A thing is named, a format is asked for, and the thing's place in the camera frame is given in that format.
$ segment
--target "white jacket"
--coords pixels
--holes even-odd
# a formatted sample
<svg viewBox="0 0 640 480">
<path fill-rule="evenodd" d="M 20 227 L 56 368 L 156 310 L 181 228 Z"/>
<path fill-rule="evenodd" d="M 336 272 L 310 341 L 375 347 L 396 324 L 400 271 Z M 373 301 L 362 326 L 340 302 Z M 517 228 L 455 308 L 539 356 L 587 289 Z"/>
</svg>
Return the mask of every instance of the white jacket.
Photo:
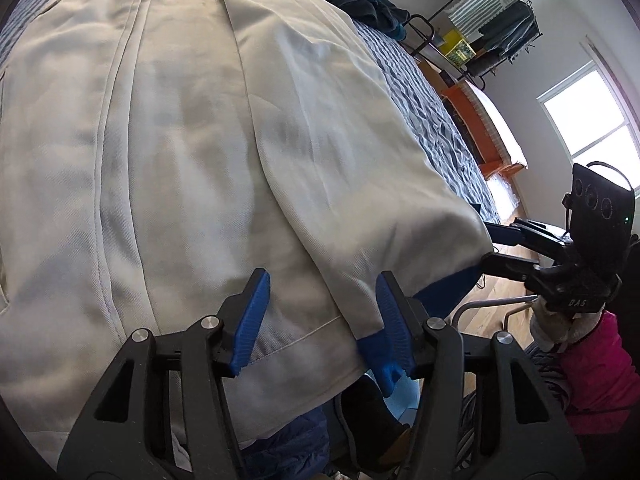
<svg viewBox="0 0 640 480">
<path fill-rule="evenodd" d="M 323 0 L 52 0 L 0 76 L 0 393 L 49 463 L 128 335 L 215 314 L 254 267 L 241 442 L 363 373 L 382 270 L 414 294 L 491 250 Z"/>
</svg>

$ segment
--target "jacket sleeve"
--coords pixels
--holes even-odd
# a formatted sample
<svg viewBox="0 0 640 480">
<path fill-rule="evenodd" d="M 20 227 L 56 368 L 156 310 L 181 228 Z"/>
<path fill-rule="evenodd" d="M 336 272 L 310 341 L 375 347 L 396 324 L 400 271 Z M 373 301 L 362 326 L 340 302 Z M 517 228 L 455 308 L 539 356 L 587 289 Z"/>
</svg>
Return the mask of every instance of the jacket sleeve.
<svg viewBox="0 0 640 480">
<path fill-rule="evenodd" d="M 622 348 L 616 316 L 604 311 L 589 336 L 560 354 L 572 389 L 567 419 L 576 434 L 615 433 L 640 399 L 640 376 Z"/>
</svg>

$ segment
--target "chair leg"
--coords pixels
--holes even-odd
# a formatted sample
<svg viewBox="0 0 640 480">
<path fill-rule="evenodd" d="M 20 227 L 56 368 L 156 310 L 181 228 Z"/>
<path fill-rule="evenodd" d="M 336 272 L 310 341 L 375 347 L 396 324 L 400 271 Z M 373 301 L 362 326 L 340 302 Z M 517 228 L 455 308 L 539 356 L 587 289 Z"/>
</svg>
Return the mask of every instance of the chair leg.
<svg viewBox="0 0 640 480">
<path fill-rule="evenodd" d="M 503 306 L 503 305 L 511 305 L 515 303 L 526 303 L 529 306 L 535 299 L 536 295 L 532 296 L 519 296 L 517 298 L 507 298 L 505 300 L 482 300 L 482 301 L 470 301 L 469 303 L 465 303 L 462 305 L 456 313 L 453 315 L 451 320 L 451 326 L 458 329 L 458 323 L 460 322 L 460 317 L 467 311 L 472 308 L 485 308 L 488 306 Z"/>
<path fill-rule="evenodd" d="M 517 314 L 519 312 L 527 310 L 530 307 L 531 307 L 531 303 L 525 303 L 524 305 L 519 306 L 518 308 L 514 308 L 513 310 L 508 311 L 507 314 L 504 316 L 504 321 L 502 322 L 502 329 L 505 332 L 508 332 L 509 331 L 509 318 L 511 316 L 513 316 L 513 314 Z"/>
</svg>

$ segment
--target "bright window light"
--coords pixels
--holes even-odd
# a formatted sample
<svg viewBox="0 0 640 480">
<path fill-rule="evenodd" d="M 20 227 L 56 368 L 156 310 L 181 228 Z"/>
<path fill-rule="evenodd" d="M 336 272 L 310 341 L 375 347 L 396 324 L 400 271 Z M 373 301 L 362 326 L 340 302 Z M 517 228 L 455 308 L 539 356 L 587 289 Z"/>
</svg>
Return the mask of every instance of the bright window light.
<svg viewBox="0 0 640 480">
<path fill-rule="evenodd" d="M 634 189 L 640 188 L 639 143 L 632 124 L 593 61 L 538 100 L 574 162 L 606 162 L 624 173 Z M 592 169 L 628 188 L 615 171 Z"/>
<path fill-rule="evenodd" d="M 586 166 L 594 160 L 606 162 L 615 168 L 618 168 L 629 179 L 631 185 L 636 188 L 640 186 L 640 158 L 636 147 L 631 140 L 631 133 L 628 126 L 622 126 L 614 134 L 610 135 L 602 142 L 597 143 L 593 148 L 587 150 L 582 155 L 574 158 L 574 162 Z M 593 171 L 601 173 L 610 181 L 615 182 L 621 187 L 628 189 L 628 184 L 615 171 L 608 170 L 604 167 L 594 166 Z"/>
<path fill-rule="evenodd" d="M 597 70 L 549 99 L 545 107 L 572 155 L 625 122 Z"/>
</svg>

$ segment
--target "blue gripper pad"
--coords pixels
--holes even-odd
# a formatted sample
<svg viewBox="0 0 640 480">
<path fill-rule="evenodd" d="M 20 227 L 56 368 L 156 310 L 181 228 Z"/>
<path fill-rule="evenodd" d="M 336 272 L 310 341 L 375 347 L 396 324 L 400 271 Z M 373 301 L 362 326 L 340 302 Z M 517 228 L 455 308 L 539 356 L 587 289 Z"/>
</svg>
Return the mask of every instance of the blue gripper pad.
<svg viewBox="0 0 640 480">
<path fill-rule="evenodd" d="M 399 301 L 406 302 L 406 298 L 391 272 L 382 272 L 378 275 L 376 301 L 385 323 L 385 332 L 394 349 L 394 356 L 407 375 L 411 376 L 416 367 L 412 334 L 398 304 Z"/>
<path fill-rule="evenodd" d="M 239 297 L 238 299 L 246 305 L 235 326 L 235 334 L 233 334 L 233 357 L 229 363 L 229 368 L 235 375 L 238 375 L 241 368 L 249 364 L 249 357 L 251 357 L 260 325 L 264 319 L 270 294 L 271 277 L 269 273 L 264 269 L 255 269 L 242 293 L 238 296 L 232 296 L 232 298 Z M 220 310 L 223 310 L 224 306 L 225 304 L 223 303 Z M 225 317 L 223 317 L 223 320 L 225 321 L 224 330 L 227 328 L 232 329 L 226 323 Z"/>
</svg>

